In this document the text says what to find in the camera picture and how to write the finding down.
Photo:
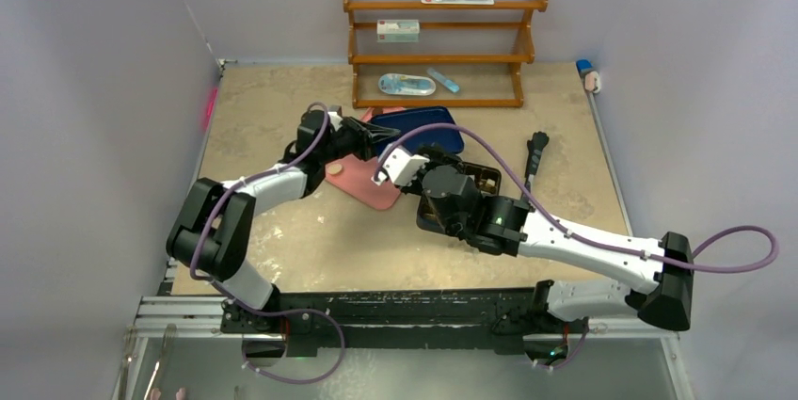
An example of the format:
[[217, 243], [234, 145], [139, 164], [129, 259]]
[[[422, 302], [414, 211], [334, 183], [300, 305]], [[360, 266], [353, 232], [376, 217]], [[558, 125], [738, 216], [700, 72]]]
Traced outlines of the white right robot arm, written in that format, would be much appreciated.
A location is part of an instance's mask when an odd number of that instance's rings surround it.
[[527, 200], [502, 196], [502, 174], [461, 160], [436, 146], [413, 154], [400, 189], [420, 198], [419, 228], [456, 238], [494, 256], [529, 257], [577, 266], [600, 275], [591, 281], [541, 281], [528, 307], [531, 324], [550, 331], [590, 315], [634, 314], [670, 331], [691, 325], [694, 273], [660, 262], [689, 263], [688, 239], [661, 239], [602, 231], [557, 218], [549, 222]]

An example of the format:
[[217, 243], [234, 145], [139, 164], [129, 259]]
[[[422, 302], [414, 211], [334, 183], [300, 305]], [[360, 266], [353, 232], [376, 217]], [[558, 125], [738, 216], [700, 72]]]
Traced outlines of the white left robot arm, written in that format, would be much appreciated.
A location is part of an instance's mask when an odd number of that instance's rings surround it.
[[244, 320], [256, 332], [272, 331], [280, 320], [279, 305], [270, 301], [277, 288], [247, 260], [254, 217], [312, 194], [328, 164], [348, 155], [368, 161], [400, 134], [312, 104], [272, 168], [225, 183], [200, 178], [192, 184], [168, 235], [167, 255], [193, 279], [211, 281], [245, 305]]

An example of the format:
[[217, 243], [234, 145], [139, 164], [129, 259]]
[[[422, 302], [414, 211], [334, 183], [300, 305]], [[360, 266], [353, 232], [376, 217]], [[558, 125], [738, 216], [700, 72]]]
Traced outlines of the white chocolate piece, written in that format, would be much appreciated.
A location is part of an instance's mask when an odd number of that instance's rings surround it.
[[330, 175], [338, 175], [343, 171], [343, 166], [341, 164], [331, 164], [327, 167], [327, 172]]

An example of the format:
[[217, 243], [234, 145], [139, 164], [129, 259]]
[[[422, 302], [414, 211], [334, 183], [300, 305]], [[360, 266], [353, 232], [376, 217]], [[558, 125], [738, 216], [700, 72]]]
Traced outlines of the black handled metal tongs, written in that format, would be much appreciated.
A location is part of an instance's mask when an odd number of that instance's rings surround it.
[[534, 178], [538, 172], [543, 151], [549, 141], [549, 136], [541, 131], [533, 133], [532, 137], [526, 141], [527, 159], [524, 177], [525, 187], [528, 191], [533, 190]]

